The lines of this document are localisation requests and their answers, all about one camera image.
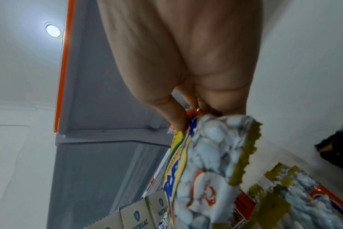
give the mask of blue shield logo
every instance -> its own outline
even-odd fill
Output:
[[[136,221],[138,221],[138,222],[139,222],[139,220],[140,220],[140,214],[139,214],[139,211],[136,211],[136,212],[134,212],[134,218],[135,218],[135,220],[136,220]]]
[[[164,205],[164,202],[163,202],[163,199],[162,199],[162,198],[159,199],[159,204],[160,204],[160,206],[163,206],[163,205]]]

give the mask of human hand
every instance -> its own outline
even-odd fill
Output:
[[[245,114],[262,32],[260,0],[98,0],[132,95],[177,130],[193,108]]]

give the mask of white ceiling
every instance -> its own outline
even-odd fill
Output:
[[[0,0],[0,104],[53,106],[62,39],[46,22],[64,29],[67,0]]]
[[[62,40],[43,25],[63,30],[67,2],[0,0],[0,104],[54,106]],[[274,13],[248,113],[265,137],[314,162],[313,145],[343,123],[343,0],[266,2]]]

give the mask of red squirrel logo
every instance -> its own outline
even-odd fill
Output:
[[[204,192],[199,199],[199,203],[202,204],[202,200],[206,200],[209,206],[216,204],[217,193],[213,187],[210,186],[210,180],[205,183]]]

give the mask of recessed light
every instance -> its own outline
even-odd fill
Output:
[[[44,28],[46,29],[46,32],[54,37],[54,38],[60,38],[62,37],[62,32],[61,30],[53,23],[51,22],[47,22],[45,25],[44,25]]]

